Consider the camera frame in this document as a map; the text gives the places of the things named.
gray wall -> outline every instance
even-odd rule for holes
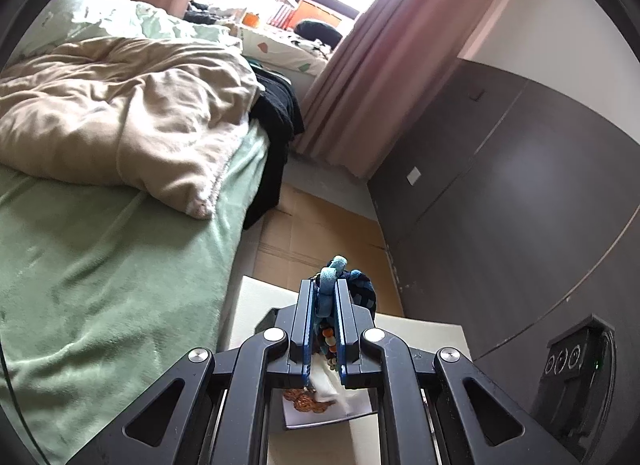
[[[369,182],[405,313],[462,324],[477,365],[524,408],[550,338],[591,313],[613,324],[615,421],[594,463],[638,418],[639,220],[563,296],[640,204],[639,167],[640,145],[591,109],[462,61]]]

black electrical device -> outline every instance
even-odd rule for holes
[[[606,423],[616,371],[612,326],[587,317],[555,337],[533,403],[533,418],[585,463]]]

white table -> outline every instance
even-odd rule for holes
[[[243,277],[236,304],[232,306],[227,333],[221,335],[224,347],[238,348],[254,334],[256,324],[271,308],[295,304],[298,294],[278,286]],[[375,324],[394,333],[411,347],[436,352],[444,346],[460,350],[468,358],[462,328],[376,314]],[[378,417],[364,416],[348,422],[334,423],[311,429],[271,432],[267,463],[273,465],[332,465],[380,463]]]

blanket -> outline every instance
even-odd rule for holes
[[[0,163],[210,218],[260,85],[211,42],[95,38],[0,74]]]

cardboard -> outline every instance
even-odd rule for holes
[[[378,223],[283,184],[280,204],[264,219],[254,278],[298,291],[334,255],[371,279],[380,313],[404,317]]]

